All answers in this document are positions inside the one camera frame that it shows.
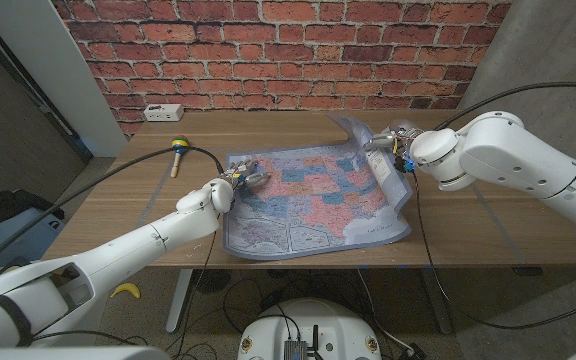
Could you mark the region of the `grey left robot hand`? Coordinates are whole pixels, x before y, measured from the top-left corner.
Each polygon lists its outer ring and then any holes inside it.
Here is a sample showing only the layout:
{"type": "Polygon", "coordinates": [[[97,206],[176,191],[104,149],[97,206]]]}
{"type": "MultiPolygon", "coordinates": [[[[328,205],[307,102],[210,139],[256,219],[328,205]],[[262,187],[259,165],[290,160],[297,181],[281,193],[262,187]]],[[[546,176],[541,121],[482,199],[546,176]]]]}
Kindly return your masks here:
{"type": "Polygon", "coordinates": [[[270,178],[269,173],[259,171],[257,166],[258,162],[250,158],[233,162],[219,178],[228,182],[234,190],[241,187],[254,188],[270,178]]]}

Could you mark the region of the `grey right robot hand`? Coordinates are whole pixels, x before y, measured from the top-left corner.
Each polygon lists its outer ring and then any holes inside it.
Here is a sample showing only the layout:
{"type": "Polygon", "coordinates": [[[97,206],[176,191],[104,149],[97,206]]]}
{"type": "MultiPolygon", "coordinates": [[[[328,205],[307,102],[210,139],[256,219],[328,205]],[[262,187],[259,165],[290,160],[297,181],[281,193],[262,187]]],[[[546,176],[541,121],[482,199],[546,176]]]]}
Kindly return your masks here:
{"type": "Polygon", "coordinates": [[[402,173],[414,173],[415,161],[411,158],[410,147],[422,130],[407,120],[395,122],[380,133],[373,134],[364,145],[365,151],[384,150],[394,156],[394,167],[402,173]]]}

